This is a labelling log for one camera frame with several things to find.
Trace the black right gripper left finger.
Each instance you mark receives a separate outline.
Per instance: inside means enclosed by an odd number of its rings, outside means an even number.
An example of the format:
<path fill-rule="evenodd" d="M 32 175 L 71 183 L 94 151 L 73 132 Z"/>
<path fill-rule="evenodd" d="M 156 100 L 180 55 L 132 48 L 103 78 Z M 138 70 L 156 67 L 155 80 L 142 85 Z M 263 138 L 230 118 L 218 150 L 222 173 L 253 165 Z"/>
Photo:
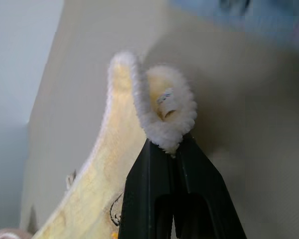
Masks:
<path fill-rule="evenodd" d="M 118 239 L 171 239 L 172 221 L 168 156 L 146 140 L 126 178 Z"/>

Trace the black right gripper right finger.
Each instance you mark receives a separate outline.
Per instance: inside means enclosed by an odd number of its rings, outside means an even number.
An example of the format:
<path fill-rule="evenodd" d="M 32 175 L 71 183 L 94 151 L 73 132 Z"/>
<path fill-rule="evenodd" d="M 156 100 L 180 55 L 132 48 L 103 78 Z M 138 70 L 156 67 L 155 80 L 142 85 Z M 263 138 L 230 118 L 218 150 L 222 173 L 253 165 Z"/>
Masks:
<path fill-rule="evenodd" d="M 247 239 L 220 172 L 187 134 L 176 153 L 177 189 L 183 199 L 175 217 L 180 239 Z"/>

